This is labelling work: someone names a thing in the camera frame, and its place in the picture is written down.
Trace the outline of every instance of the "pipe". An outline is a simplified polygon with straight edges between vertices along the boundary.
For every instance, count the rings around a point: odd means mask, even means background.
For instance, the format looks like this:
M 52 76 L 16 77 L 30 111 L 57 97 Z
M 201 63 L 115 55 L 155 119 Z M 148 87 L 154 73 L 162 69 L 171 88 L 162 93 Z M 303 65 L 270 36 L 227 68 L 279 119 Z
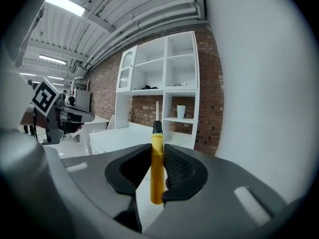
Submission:
M 86 66 L 90 60 L 93 58 L 93 56 L 109 41 L 111 40 L 114 36 L 116 36 L 118 33 L 120 33 L 122 30 L 124 30 L 125 28 L 127 28 L 129 25 L 131 25 L 134 22 L 137 22 L 138 20 L 141 20 L 144 17 L 147 17 L 155 12 L 164 10 L 164 9 L 168 9 L 177 5 L 181 5 L 181 4 L 187 4 L 187 3 L 193 3 L 195 2 L 195 0 L 179 0 L 179 1 L 173 1 L 173 2 L 168 2 L 166 4 L 162 4 L 159 6 L 156 6 L 152 9 L 149 9 L 143 13 L 141 13 L 140 15 L 133 17 L 132 19 L 130 19 L 129 21 L 127 21 L 126 23 L 124 23 L 122 26 L 120 26 L 119 28 L 117 28 L 114 32 L 112 32 L 103 42 L 100 43 L 100 45 L 92 52 L 92 54 L 90 55 L 90 57 L 85 61 L 83 66 Z
M 194 5 L 195 5 L 196 10 L 197 10 L 198 18 L 201 18 L 200 6 L 198 5 L 197 2 L 194 2 Z
M 165 21 L 165 22 L 161 22 L 159 24 L 156 24 L 154 26 L 151 26 L 147 29 L 144 29 L 132 36 L 130 36 L 129 38 L 125 39 L 124 41 L 120 42 L 119 44 L 117 44 L 116 46 L 113 46 L 111 49 L 108 50 L 107 53 L 105 53 L 102 57 L 100 57 L 98 60 L 96 60 L 89 68 L 93 67 L 96 63 L 98 63 L 101 59 L 103 59 L 106 55 L 108 55 L 111 51 L 115 50 L 116 48 L 120 47 L 123 43 L 126 43 L 128 42 L 129 40 L 135 38 L 136 36 L 140 35 L 140 34 L 143 34 L 147 31 L 150 31 L 154 28 L 157 28 L 157 27 L 160 27 L 160 26 L 163 26 L 163 25 L 167 25 L 167 24 L 171 24 L 171 23 L 174 23 L 174 22 L 178 22 L 178 21 L 184 21 L 184 20 L 189 20 L 189 19 L 195 19 L 195 18 L 199 18 L 198 16 L 187 16 L 187 17 L 181 17 L 181 18 L 175 18 L 175 19 L 171 19 L 171 20 L 168 20 L 168 21 Z
M 168 18 L 168 17 L 173 17 L 173 16 L 178 16 L 178 15 L 183 15 L 183 14 L 188 14 L 188 13 L 194 13 L 196 12 L 196 7 L 192 4 L 192 8 L 187 8 L 187 9 L 180 9 L 180 10 L 176 10 L 176 11 L 172 11 L 172 12 L 167 12 L 167 13 L 163 13 L 159 16 L 156 16 L 154 18 L 151 18 L 149 20 L 146 20 L 143 23 L 138 24 L 137 26 L 133 27 L 132 29 L 124 32 L 123 34 L 121 34 L 119 37 L 117 37 L 113 42 L 111 42 L 105 49 L 103 49 L 99 55 L 97 55 L 96 57 L 99 58 L 100 56 L 102 56 L 102 54 L 110 47 L 113 46 L 114 44 L 116 44 L 117 42 L 119 42 L 120 40 L 122 40 L 125 36 L 128 36 L 129 34 L 139 30 L 142 27 L 145 27 L 147 25 L 150 25 L 152 23 L 155 23 L 156 21 Z

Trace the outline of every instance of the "white shelving unit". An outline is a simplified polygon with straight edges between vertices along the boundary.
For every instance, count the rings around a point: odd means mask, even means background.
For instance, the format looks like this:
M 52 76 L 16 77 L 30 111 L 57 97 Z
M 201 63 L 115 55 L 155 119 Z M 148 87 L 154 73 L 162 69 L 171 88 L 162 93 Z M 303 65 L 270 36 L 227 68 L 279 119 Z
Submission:
M 143 90 L 145 85 L 157 89 Z M 123 52 L 116 93 L 115 129 L 90 134 L 94 146 L 108 152 L 151 142 L 152 127 L 128 121 L 130 97 L 163 95 L 164 143 L 193 149 L 199 111 L 199 65 L 194 32 L 165 36 Z M 194 117 L 172 117 L 173 97 L 193 97 Z M 171 131 L 170 124 L 175 122 L 191 124 L 192 133 Z

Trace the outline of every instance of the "white table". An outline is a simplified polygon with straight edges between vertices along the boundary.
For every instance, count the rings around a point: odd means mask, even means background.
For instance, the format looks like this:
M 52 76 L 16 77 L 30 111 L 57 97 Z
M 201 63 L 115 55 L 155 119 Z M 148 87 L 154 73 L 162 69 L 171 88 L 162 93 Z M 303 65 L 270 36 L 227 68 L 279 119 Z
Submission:
M 128 127 L 111 129 L 90 134 L 93 153 L 115 151 L 139 144 L 151 143 L 153 128 L 151 126 L 129 123 Z M 165 138 L 164 143 L 191 148 L 191 135 L 173 132 L 171 138 Z
M 80 131 L 80 141 L 83 143 L 84 148 L 88 155 L 93 155 L 92 149 L 90 146 L 90 133 L 96 130 L 104 130 L 108 126 L 108 119 L 104 119 L 102 117 L 99 117 L 95 115 L 95 118 L 91 122 L 86 122 L 82 126 Z

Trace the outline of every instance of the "fluorescent light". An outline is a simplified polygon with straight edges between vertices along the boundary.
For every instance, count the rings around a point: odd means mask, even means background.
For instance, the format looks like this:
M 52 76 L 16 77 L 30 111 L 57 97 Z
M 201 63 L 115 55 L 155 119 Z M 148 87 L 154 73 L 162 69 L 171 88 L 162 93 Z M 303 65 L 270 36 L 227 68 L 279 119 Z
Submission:
M 35 76 L 35 74 L 26 74 L 26 73 L 20 73 L 22 75 L 28 75 L 28 76 Z
M 65 10 L 68 10 L 78 16 L 82 16 L 83 12 L 85 11 L 85 8 L 69 1 L 69 0 L 45 0 L 48 3 L 54 4 L 56 6 L 59 6 Z
M 49 78 L 51 79 L 57 79 L 57 80 L 61 80 L 61 81 L 64 81 L 64 78 L 59 78 L 59 77 L 53 77 L 53 76 L 48 76 Z
M 46 59 L 46 60 L 54 61 L 56 63 L 60 63 L 62 65 L 66 65 L 65 61 L 57 59 L 57 58 L 51 58 L 51 57 L 44 56 L 44 55 L 39 55 L 39 58 L 43 58 L 43 59 Z

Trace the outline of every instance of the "white cup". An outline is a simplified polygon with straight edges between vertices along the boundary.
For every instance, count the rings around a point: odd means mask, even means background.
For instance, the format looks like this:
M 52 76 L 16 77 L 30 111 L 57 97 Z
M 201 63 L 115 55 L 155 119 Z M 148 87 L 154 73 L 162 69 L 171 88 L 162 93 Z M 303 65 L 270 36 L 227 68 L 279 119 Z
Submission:
M 186 106 L 177 106 L 177 118 L 183 119 L 185 115 Z

